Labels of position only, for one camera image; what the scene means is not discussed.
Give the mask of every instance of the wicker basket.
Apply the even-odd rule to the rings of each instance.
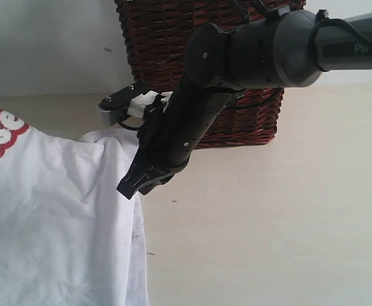
[[[183,73],[184,49],[192,32],[205,22],[223,29],[242,17],[227,0],[115,0],[135,81],[157,92],[172,91]],[[246,8],[248,1],[240,1]],[[289,4],[299,10],[306,0],[264,1],[268,8]],[[262,18],[250,8],[251,20]],[[199,147],[264,145],[276,134],[283,93],[276,89],[246,91],[233,109],[224,109]]]

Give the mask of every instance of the robotic arm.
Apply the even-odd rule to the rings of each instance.
[[[324,10],[315,15],[284,7],[230,31],[200,26],[167,109],[159,96],[148,106],[138,132],[140,147],[118,191],[131,198],[166,184],[186,167],[217,115],[244,90],[307,87],[323,72],[339,69],[372,69],[372,14],[345,21],[329,19]]]

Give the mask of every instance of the white wall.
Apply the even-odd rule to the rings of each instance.
[[[335,17],[372,11],[372,0],[308,3]],[[130,82],[113,0],[0,0],[0,96],[113,92]],[[320,84],[349,82],[372,82],[372,72],[329,73]]]

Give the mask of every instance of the table surface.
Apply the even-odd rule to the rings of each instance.
[[[278,129],[143,197],[151,305],[372,305],[372,85],[288,89]]]

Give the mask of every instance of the white t-shirt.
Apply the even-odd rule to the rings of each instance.
[[[148,305],[142,208],[116,191],[134,132],[80,142],[0,110],[0,306]]]

